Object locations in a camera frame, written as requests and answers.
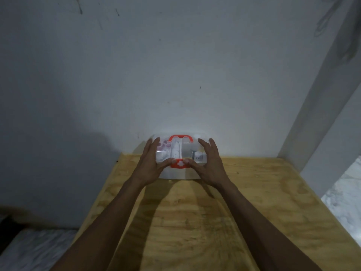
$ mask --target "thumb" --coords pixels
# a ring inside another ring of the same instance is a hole
[[[176,159],[173,159],[173,158],[166,159],[157,165],[157,169],[160,171],[163,171],[164,168],[166,168],[167,166],[170,166],[171,164],[174,164],[174,163],[176,163]]]
[[[185,164],[188,164],[191,168],[193,168],[199,175],[202,174],[204,167],[197,164],[194,160],[192,160],[192,159],[183,159],[183,162]]]

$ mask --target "person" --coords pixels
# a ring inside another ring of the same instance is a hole
[[[107,269],[142,188],[154,182],[165,167],[175,163],[175,159],[156,163],[155,154],[159,141],[160,138],[156,138],[153,142],[151,139],[147,141],[131,177],[98,218],[51,268],[51,271]],[[209,139],[209,143],[201,139],[198,141],[207,154],[207,164],[201,166],[192,159],[183,161],[198,173],[203,182],[220,192],[259,269],[261,271],[321,270],[238,191],[224,170],[214,140]]]

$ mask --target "wooden table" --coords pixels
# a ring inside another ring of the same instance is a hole
[[[290,164],[222,158],[244,196],[323,270],[361,270],[361,249]],[[118,193],[139,155],[121,155],[78,238]],[[157,180],[133,208],[109,270],[258,270],[218,191]]]

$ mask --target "transparent plastic box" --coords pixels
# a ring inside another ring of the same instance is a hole
[[[207,163],[207,155],[198,138],[209,141],[204,134],[157,134],[153,138],[160,137],[157,145],[156,162],[161,163],[168,158],[177,160],[175,164],[166,167],[160,174],[160,178],[169,180],[193,180],[199,179],[198,174],[183,162],[183,159],[193,159],[200,165]]]

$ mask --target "dark mark on wall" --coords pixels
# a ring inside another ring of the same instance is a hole
[[[103,30],[102,23],[100,22],[99,19],[98,19],[98,23],[99,23],[100,29]]]
[[[76,0],[77,3],[78,3],[78,6],[79,6],[79,12],[81,15],[83,15],[83,11],[82,11],[82,7],[80,6],[80,1],[79,0]]]

